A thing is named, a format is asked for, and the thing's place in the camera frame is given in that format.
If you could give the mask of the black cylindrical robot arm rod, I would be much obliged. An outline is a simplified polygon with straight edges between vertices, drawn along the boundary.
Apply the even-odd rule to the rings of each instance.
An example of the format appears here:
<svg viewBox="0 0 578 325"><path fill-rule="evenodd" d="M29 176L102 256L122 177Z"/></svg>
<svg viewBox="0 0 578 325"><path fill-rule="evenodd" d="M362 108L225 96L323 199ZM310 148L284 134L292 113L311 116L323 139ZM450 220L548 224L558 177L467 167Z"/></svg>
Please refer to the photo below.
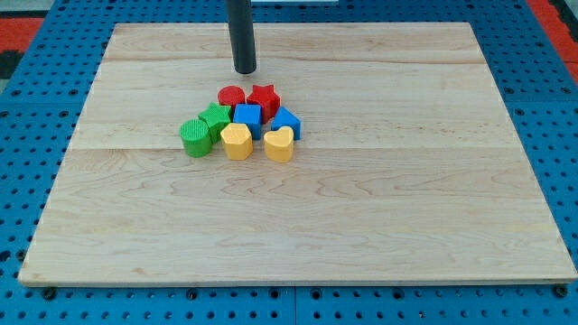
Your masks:
<svg viewBox="0 0 578 325"><path fill-rule="evenodd" d="M250 0L225 0L228 31L235 71L251 74L256 70L256 45Z"/></svg>

